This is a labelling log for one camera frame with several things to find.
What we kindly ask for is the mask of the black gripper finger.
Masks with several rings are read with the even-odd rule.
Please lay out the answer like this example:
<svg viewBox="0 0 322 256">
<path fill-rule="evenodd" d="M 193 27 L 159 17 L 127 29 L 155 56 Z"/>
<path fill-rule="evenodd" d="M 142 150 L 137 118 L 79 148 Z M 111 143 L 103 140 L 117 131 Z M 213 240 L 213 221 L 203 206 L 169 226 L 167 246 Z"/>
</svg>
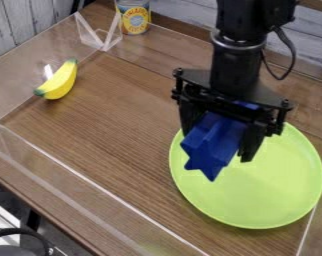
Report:
<svg viewBox="0 0 322 256">
<path fill-rule="evenodd" d="M 237 156 L 239 162 L 250 162 L 266 136 L 268 127 L 262 124 L 250 124 L 241 135 Z"/>
<path fill-rule="evenodd" d="M 194 123 L 199 120 L 205 110 L 190 102 L 182 101 L 178 106 L 179 123 L 182 134 L 186 135 L 191 130 Z"/>
</svg>

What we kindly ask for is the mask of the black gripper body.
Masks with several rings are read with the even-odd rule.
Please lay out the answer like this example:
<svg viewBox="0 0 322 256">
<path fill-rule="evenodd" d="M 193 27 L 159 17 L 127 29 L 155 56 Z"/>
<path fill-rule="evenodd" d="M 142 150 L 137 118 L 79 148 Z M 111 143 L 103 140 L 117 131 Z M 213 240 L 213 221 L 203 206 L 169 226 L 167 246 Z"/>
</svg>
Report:
<svg viewBox="0 0 322 256">
<path fill-rule="evenodd" d="M 175 68 L 171 75 L 175 79 L 171 99 L 178 106 L 182 101 L 190 102 L 205 112 L 244 123 L 258 122 L 268 127 L 266 136 L 281 134 L 286 112 L 292 110 L 293 104 L 260 80 L 249 88 L 213 88 L 209 70 Z"/>
</svg>

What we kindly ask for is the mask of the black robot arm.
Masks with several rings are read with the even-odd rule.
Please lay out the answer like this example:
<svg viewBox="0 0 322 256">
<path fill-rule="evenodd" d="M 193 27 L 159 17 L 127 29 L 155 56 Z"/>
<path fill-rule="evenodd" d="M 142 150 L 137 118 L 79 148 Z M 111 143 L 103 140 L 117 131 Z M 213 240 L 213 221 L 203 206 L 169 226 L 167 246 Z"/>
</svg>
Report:
<svg viewBox="0 0 322 256">
<path fill-rule="evenodd" d="M 274 33 L 290 51 L 296 48 L 281 26 L 293 20 L 294 0 L 215 0 L 215 28 L 210 68 L 173 70 L 171 99 L 178 105 L 183 133 L 205 113 L 219 114 L 245 125 L 237 155 L 253 159 L 262 140 L 282 132 L 286 112 L 293 105 L 260 80 L 268 66 L 264 48 Z"/>
</svg>

